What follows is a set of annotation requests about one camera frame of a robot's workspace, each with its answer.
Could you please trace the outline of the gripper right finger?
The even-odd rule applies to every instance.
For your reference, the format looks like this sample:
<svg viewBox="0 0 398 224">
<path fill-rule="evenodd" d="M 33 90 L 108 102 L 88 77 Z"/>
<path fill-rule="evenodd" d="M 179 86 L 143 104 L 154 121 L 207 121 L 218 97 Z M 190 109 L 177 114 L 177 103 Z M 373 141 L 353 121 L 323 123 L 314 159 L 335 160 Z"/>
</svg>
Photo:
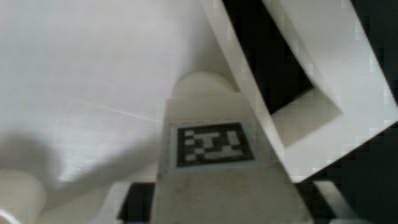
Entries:
<svg viewBox="0 0 398 224">
<path fill-rule="evenodd" d="M 335 218 L 330 220 L 330 224 L 360 224 L 362 221 L 334 183 L 330 181 L 316 181 L 314 186 L 335 215 Z"/>
</svg>

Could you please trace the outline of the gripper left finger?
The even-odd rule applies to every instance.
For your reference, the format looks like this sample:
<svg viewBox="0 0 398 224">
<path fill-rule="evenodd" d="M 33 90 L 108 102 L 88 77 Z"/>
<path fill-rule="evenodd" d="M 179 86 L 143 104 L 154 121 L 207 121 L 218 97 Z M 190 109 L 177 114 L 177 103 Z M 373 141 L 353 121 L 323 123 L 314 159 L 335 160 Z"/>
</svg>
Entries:
<svg viewBox="0 0 398 224">
<path fill-rule="evenodd" d="M 119 213 L 127 196 L 131 182 L 115 182 L 104 197 L 101 209 L 94 218 L 94 224 L 120 224 Z"/>
</svg>

